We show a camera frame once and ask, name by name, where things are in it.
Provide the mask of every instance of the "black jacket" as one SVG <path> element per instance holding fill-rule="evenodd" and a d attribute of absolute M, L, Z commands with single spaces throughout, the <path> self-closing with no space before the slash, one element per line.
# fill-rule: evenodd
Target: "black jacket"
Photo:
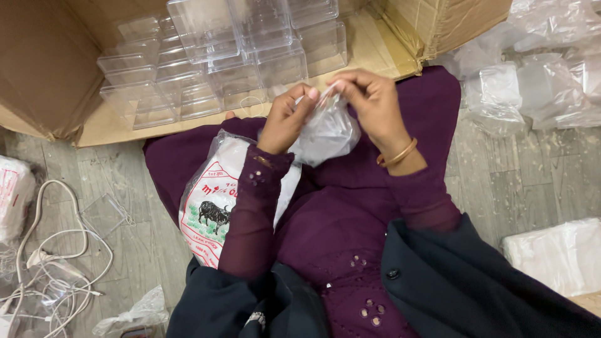
<path fill-rule="evenodd" d="M 390 222 L 381 276 L 423 338 L 601 337 L 600 318 L 513 269 L 467 214 L 446 233 Z M 167 337 L 321 338 L 329 324 L 319 296 L 288 266 L 276 262 L 248 282 L 192 258 Z"/>

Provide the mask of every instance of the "black button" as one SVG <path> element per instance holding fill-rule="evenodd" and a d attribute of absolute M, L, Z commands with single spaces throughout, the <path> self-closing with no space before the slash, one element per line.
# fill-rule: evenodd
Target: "black button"
<path fill-rule="evenodd" d="M 393 280 L 393 279 L 397 279 L 398 276 L 400 276 L 401 273 L 398 271 L 397 268 L 394 269 L 390 269 L 388 270 L 388 272 L 386 273 L 386 278 Z"/>

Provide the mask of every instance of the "person's left hand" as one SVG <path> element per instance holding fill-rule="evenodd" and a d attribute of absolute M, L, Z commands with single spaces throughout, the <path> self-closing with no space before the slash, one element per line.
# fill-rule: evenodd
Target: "person's left hand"
<path fill-rule="evenodd" d="M 304 97 L 295 104 L 296 99 L 301 96 Z M 317 89 L 303 83 L 276 97 L 257 148 L 274 155 L 287 152 L 299 137 L 305 120 L 315 108 L 318 97 Z"/>

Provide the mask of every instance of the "bracelet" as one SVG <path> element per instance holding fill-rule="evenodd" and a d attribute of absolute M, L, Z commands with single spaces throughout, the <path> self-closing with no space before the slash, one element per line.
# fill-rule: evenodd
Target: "bracelet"
<path fill-rule="evenodd" d="M 414 137 L 411 139 L 411 143 L 409 143 L 409 145 L 405 148 L 405 150 L 403 150 L 400 154 L 398 154 L 397 157 L 390 160 L 390 162 L 385 162 L 384 155 L 380 154 L 380 156 L 378 156 L 376 159 L 376 163 L 382 168 L 386 168 L 389 165 L 398 163 L 398 162 L 402 161 L 405 157 L 407 157 L 407 155 L 409 155 L 409 153 L 411 151 L 413 151 L 413 149 L 415 149 L 415 146 L 417 146 L 417 139 Z"/>

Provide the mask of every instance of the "cardboard box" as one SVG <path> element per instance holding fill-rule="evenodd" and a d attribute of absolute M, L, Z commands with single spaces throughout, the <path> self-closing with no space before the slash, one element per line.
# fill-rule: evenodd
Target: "cardboard box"
<path fill-rule="evenodd" d="M 487 31 L 507 17 L 511 0 L 371 0 L 346 21 L 348 69 L 402 79 L 422 63 Z M 166 0 L 24 0 L 0 11 L 0 125 L 13 131 L 70 139 L 76 147 L 173 134 L 220 123 L 225 113 L 154 128 L 128 130 L 98 95 L 96 58 L 119 40 L 115 21 L 165 13 Z M 325 88 L 332 74 L 310 79 Z M 270 105 L 238 109 L 266 115 Z"/>

